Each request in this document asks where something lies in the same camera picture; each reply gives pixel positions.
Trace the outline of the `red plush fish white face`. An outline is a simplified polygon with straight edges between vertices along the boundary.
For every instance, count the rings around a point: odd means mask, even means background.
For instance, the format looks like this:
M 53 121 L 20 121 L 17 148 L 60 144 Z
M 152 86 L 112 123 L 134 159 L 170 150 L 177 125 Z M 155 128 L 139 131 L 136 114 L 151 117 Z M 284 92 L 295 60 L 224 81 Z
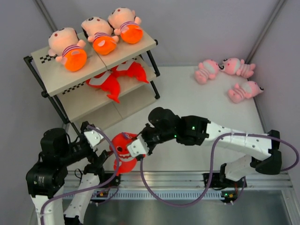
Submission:
M 118 153 L 118 159 L 120 161 L 117 176 L 131 172 L 137 164 L 136 158 L 131 157 L 127 149 L 127 145 L 136 139 L 136 137 L 137 134 L 122 132 L 112 139 L 112 144 Z

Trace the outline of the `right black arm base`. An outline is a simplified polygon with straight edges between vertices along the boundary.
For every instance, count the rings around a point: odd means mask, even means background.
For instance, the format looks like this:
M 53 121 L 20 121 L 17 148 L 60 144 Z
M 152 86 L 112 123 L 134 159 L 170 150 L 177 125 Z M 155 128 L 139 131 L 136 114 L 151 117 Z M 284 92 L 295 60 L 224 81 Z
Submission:
M 224 175 L 214 172 L 212 174 L 211 182 L 209 187 L 213 189 L 225 189 L 225 188 L 241 188 L 243 187 L 244 181 L 242 179 L 233 181 L 227 179 Z

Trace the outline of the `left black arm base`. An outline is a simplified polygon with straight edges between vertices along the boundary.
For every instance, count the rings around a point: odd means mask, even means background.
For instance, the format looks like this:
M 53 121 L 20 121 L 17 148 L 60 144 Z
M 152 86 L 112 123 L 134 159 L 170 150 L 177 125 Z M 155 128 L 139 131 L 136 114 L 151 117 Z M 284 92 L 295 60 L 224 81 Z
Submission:
M 112 172 L 105 173 L 103 176 L 103 181 L 107 181 L 112 177 L 112 175 L 113 175 Z M 120 185 L 120 182 L 121 182 L 121 175 L 115 176 L 109 183 L 103 186 L 103 188 L 118 187 Z

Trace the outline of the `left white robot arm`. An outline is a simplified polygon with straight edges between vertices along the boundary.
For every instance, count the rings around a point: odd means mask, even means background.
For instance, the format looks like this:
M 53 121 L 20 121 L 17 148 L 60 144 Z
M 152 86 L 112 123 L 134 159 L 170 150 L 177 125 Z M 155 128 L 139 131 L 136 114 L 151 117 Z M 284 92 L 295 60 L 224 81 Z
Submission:
M 81 125 L 81 132 L 72 142 L 62 128 L 47 130 L 40 141 L 41 152 L 38 161 L 26 174 L 29 195 L 35 206 L 37 222 L 40 225 L 82 225 L 94 187 L 105 184 L 103 168 L 108 159 L 104 150 L 96 154 L 95 147 L 103 140 L 93 124 L 87 121 Z M 72 201 L 63 209 L 65 178 L 68 166 L 86 158 L 88 164 L 80 176 L 78 190 Z

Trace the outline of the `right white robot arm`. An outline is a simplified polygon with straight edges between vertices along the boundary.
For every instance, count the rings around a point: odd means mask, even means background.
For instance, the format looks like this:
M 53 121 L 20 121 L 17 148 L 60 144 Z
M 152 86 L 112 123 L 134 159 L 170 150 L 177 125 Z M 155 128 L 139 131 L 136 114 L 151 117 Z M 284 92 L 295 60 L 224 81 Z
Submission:
M 176 140 L 186 146 L 221 146 L 243 153 L 244 156 L 221 165 L 219 182 L 230 186 L 253 173 L 277 175 L 281 171 L 282 154 L 279 151 L 280 132 L 247 134 L 223 127 L 207 118 L 189 115 L 180 117 L 169 109 L 157 107 L 148 115 L 149 123 L 137 136 L 142 153 L 151 155 L 161 143 Z

